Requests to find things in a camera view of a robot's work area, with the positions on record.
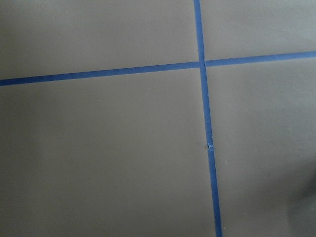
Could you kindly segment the long blue tape strip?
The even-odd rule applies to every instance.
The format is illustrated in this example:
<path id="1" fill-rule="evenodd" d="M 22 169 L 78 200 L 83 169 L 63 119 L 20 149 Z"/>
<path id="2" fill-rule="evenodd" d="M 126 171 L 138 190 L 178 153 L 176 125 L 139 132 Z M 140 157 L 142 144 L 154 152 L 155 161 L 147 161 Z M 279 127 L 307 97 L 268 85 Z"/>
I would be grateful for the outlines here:
<path id="1" fill-rule="evenodd" d="M 214 142 L 213 142 L 213 134 L 212 134 L 208 80 L 207 80 L 207 72 L 206 72 L 206 65 L 205 65 L 205 50 L 204 50 L 204 38 L 203 38 L 203 29 L 202 29 L 201 5 L 200 5 L 199 0 L 194 1 L 194 10 L 195 10 L 195 23 L 196 23 L 196 34 L 197 34 L 197 48 L 198 48 L 198 63 L 199 63 L 199 71 L 200 71 L 201 94 L 202 94 L 202 103 L 203 103 L 207 153 L 208 153 L 208 161 L 209 161 L 211 195 L 212 195 L 213 213 L 214 213 L 215 235 L 217 237 L 221 237 L 223 233 L 222 233 L 221 212 L 220 212 L 220 202 L 219 202 L 218 183 L 217 183 L 215 150 L 214 150 Z"/>

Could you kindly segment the crossing blue tape strip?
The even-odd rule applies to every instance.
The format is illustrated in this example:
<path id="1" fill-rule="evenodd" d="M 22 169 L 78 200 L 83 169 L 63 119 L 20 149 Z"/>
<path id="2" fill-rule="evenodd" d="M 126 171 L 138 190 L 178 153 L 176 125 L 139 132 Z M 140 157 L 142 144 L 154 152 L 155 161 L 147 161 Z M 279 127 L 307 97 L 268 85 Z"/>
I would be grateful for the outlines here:
<path id="1" fill-rule="evenodd" d="M 295 53 L 285 53 L 285 54 L 272 54 L 272 55 L 206 60 L 204 62 L 204 65 L 205 67 L 217 67 L 217 66 L 225 66 L 225 65 L 237 65 L 237 64 L 269 62 L 269 61 L 285 61 L 285 60 L 294 60 L 294 59 L 315 58 L 315 56 L 316 56 L 315 51 L 295 52 Z M 23 77 L 23 78 L 14 78 L 14 79 L 2 79 L 0 81 L 0 85 L 9 86 L 9 85 L 50 82 L 50 81 L 60 81 L 60 80 L 88 79 L 88 78 L 98 78 L 98 77 L 107 77 L 107 76 L 120 76 L 120 75 L 142 74 L 142 73 L 151 73 L 151 72 L 175 71 L 175 70 L 184 70 L 184 69 L 195 69 L 195 68 L 199 68 L 199 66 L 200 66 L 200 63 L 196 61 L 196 62 L 151 65 L 151 66 L 119 68 L 119 69 L 109 69 L 109 70 L 99 70 L 99 71 L 55 74 L 55 75 L 45 75 L 45 76 L 33 76 L 33 77 Z"/>

